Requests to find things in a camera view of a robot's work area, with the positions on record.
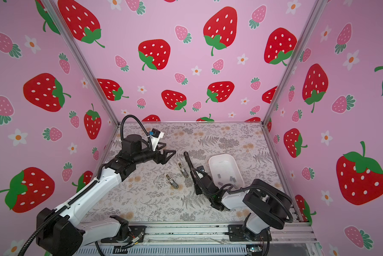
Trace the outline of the beige eraser block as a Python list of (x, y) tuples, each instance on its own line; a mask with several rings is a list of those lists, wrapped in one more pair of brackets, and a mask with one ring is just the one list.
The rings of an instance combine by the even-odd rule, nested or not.
[(179, 188), (179, 185), (170, 177), (169, 174), (166, 174), (166, 179), (168, 180), (169, 184), (174, 188), (174, 189), (178, 189)]

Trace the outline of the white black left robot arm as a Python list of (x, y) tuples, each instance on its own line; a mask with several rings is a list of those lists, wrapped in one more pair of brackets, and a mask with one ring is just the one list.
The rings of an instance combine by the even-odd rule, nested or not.
[(121, 147), (108, 163), (100, 166), (97, 176), (70, 199), (50, 210), (43, 209), (36, 219), (36, 231), (19, 251), (23, 256), (33, 242), (53, 256), (72, 256), (82, 246), (99, 240), (128, 236), (129, 224), (119, 216), (112, 216), (106, 223), (83, 228), (79, 225), (97, 202), (136, 170), (138, 164), (154, 161), (166, 164), (175, 150), (166, 149), (161, 142), (164, 132), (147, 131), (134, 115), (121, 121)]

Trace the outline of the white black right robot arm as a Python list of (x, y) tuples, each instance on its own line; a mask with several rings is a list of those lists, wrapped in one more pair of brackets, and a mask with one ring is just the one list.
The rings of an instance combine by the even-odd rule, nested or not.
[(286, 223), (294, 221), (290, 212), (292, 199), (260, 179), (255, 179), (247, 187), (237, 188), (231, 183), (218, 187), (202, 166), (192, 167), (190, 174), (196, 194), (203, 194), (212, 208), (223, 211), (248, 207), (252, 211), (244, 220), (242, 234), (230, 231), (229, 236), (257, 241), (261, 232), (267, 232), (270, 227), (282, 230)]

